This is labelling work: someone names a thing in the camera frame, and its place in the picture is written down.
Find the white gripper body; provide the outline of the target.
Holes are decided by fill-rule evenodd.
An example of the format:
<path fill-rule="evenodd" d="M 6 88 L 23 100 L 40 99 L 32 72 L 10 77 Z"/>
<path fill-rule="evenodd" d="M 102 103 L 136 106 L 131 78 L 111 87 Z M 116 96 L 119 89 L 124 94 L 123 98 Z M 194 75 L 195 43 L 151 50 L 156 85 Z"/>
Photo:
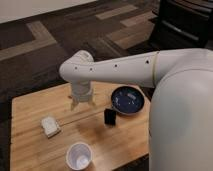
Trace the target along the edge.
<path fill-rule="evenodd" d="M 71 84 L 71 96 L 77 103 L 89 102 L 93 96 L 93 88 L 90 81 Z"/>

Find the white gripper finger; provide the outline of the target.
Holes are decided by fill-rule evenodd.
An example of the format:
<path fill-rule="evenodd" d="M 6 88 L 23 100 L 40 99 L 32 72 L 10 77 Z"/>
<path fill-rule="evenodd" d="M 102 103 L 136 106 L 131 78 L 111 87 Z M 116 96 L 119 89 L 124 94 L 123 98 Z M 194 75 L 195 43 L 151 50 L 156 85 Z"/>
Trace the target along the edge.
<path fill-rule="evenodd" d="M 94 103 L 94 101 L 89 101 L 88 104 L 89 104 L 89 106 L 91 106 L 91 107 L 96 107 L 96 104 Z"/>
<path fill-rule="evenodd" d="M 73 111 L 73 110 L 78 106 L 78 104 L 79 104 L 78 102 L 73 101 L 73 102 L 71 103 L 70 110 Z"/>

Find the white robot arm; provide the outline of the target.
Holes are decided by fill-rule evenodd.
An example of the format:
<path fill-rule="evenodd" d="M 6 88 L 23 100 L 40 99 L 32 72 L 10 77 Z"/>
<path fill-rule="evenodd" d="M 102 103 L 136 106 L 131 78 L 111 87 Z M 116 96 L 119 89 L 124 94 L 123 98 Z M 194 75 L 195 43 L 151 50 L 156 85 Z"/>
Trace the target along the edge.
<path fill-rule="evenodd" d="M 213 50 L 158 50 L 98 62 L 80 50 L 59 73 L 77 102 L 91 97 L 93 81 L 152 88 L 149 171 L 213 171 Z"/>

